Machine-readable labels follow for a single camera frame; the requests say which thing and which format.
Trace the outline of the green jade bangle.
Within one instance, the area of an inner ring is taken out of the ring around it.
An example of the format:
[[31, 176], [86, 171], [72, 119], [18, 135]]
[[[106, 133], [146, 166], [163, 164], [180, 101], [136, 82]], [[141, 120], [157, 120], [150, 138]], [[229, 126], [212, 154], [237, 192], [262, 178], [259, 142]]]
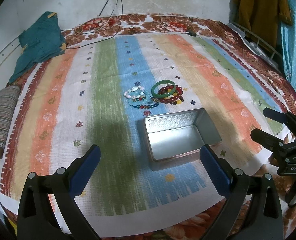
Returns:
[[[165, 87], [162, 87], [160, 89], [160, 92], [155, 92], [155, 89], [158, 87], [158, 86], [161, 86], [161, 85], [165, 85]], [[161, 80], [161, 81], [158, 81], [157, 83], [155, 83], [152, 88], [151, 88], [151, 94], [155, 97], [155, 98], [166, 98], [170, 95], [172, 95], [175, 90], [177, 89], [175, 83], [171, 80]]]

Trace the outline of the silver metal tin box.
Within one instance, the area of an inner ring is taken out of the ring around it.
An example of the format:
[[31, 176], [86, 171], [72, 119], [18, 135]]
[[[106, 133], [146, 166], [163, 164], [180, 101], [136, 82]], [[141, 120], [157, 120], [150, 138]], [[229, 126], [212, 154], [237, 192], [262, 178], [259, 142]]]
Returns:
[[202, 146], [222, 141], [204, 108], [146, 117], [143, 120], [143, 138], [153, 171], [196, 161]]

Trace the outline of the mustard brown hanging garment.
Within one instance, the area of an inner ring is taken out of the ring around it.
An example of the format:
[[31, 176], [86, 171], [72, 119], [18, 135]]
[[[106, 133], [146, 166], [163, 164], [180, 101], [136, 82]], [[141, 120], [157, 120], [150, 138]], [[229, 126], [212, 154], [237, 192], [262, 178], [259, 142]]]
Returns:
[[233, 0], [237, 5], [236, 22], [276, 46], [280, 22], [292, 25], [288, 0]]

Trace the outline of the striped folded fabric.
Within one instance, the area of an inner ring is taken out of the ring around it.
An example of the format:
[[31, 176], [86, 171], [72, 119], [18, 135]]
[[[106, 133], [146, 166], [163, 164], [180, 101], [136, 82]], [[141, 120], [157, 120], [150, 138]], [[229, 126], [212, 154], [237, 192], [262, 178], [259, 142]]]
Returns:
[[0, 159], [4, 153], [13, 113], [17, 105], [21, 87], [8, 86], [0, 90]]

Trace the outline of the black plug on blanket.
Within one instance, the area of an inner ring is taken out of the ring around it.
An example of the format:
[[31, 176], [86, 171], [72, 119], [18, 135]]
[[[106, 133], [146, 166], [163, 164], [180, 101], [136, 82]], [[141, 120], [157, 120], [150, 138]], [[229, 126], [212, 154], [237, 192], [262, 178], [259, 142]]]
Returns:
[[190, 36], [193, 36], [193, 37], [196, 37], [197, 36], [197, 34], [193, 30], [191, 30], [191, 29], [187, 29], [187, 31], [185, 33], [187, 35], [190, 35]]

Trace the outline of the teal quilted cloth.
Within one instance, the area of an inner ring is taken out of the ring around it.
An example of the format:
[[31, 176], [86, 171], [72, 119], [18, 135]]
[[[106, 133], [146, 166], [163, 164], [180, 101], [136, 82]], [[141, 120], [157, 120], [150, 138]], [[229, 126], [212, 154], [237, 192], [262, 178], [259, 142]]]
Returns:
[[62, 55], [66, 41], [59, 28], [57, 13], [46, 11], [18, 37], [22, 48], [9, 83], [15, 82], [34, 65]]

